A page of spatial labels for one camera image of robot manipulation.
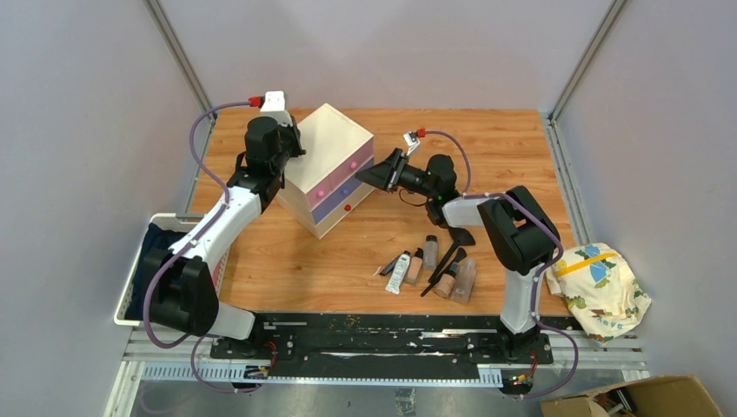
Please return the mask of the pink drawer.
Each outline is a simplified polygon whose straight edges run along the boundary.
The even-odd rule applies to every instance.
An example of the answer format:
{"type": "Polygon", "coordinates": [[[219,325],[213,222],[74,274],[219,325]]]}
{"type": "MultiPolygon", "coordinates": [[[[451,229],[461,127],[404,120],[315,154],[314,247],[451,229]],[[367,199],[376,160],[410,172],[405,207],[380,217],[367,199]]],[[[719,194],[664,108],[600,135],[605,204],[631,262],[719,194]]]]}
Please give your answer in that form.
{"type": "Polygon", "coordinates": [[[354,175],[367,160],[374,157],[374,152],[374,139],[370,139],[353,154],[347,156],[330,175],[333,186],[339,186],[354,175]]]}

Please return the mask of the white mini drawer cabinet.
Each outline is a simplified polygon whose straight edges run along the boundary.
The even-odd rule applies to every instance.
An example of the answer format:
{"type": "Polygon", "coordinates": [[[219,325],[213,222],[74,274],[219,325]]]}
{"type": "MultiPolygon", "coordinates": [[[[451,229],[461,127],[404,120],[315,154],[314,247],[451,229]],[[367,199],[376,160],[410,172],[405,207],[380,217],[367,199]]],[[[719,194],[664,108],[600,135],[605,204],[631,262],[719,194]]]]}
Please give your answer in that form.
{"type": "MultiPolygon", "coordinates": [[[[307,154],[289,161],[285,188],[276,199],[313,236],[322,239],[373,191],[355,175],[334,187],[330,175],[374,135],[328,103],[301,120],[298,129],[307,154]]],[[[374,160],[375,152],[356,172],[374,160]]]]}

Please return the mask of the square beige foundation bottle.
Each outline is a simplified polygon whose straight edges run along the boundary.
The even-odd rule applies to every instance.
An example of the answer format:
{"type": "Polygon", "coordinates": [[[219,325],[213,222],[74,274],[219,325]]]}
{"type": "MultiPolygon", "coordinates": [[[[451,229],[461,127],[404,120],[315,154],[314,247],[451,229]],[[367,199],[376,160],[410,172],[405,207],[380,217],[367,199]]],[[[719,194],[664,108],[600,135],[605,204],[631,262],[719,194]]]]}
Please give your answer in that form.
{"type": "Polygon", "coordinates": [[[417,248],[408,265],[407,273],[405,274],[403,282],[410,286],[416,286],[423,268],[424,251],[422,248],[417,248]]]}

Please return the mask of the round beige foundation bottle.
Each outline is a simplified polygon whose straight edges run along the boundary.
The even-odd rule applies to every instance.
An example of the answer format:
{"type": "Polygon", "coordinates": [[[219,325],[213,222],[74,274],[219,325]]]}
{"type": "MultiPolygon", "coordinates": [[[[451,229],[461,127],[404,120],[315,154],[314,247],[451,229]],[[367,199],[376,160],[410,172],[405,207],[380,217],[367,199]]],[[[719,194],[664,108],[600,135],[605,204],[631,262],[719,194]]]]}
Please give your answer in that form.
{"type": "Polygon", "coordinates": [[[436,283],[434,287],[434,292],[440,296],[443,299],[448,299],[451,295],[456,279],[455,277],[458,274],[459,271],[459,263],[454,261],[452,262],[442,273],[439,281],[436,283]]]}

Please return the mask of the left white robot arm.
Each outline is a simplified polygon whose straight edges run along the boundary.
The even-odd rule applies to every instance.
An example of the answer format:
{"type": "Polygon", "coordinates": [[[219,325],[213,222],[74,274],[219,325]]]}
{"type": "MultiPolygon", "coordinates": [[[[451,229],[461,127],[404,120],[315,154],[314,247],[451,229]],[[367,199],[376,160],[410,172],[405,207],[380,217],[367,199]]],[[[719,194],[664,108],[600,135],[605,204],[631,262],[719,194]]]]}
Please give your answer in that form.
{"type": "Polygon", "coordinates": [[[289,159],[305,155],[294,117],[286,110],[269,112],[247,124],[245,150],[236,158],[234,174],[220,182],[218,203],[182,239],[144,258],[148,283],[143,300],[143,325],[160,348],[175,342],[158,339],[152,326],[175,329],[184,338],[220,336],[246,359],[259,357],[266,335],[254,328],[254,313],[218,298],[213,272],[241,232],[283,189],[289,159]]]}

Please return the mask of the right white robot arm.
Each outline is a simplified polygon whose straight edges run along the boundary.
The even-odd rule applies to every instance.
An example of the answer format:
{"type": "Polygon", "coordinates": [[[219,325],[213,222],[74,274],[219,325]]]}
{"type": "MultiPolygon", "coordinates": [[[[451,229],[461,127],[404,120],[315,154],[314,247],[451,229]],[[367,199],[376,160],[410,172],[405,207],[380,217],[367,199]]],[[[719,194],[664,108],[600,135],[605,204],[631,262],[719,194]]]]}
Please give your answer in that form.
{"type": "Polygon", "coordinates": [[[424,196],[431,223],[447,229],[462,246],[475,242],[469,228],[484,228],[506,274],[497,353],[512,363],[528,355],[541,328],[539,277],[561,246],[559,232],[529,190],[517,186],[504,193],[464,195],[456,187],[450,156],[431,156],[426,168],[419,169],[409,164],[400,149],[355,176],[376,189],[406,189],[424,196]]]}

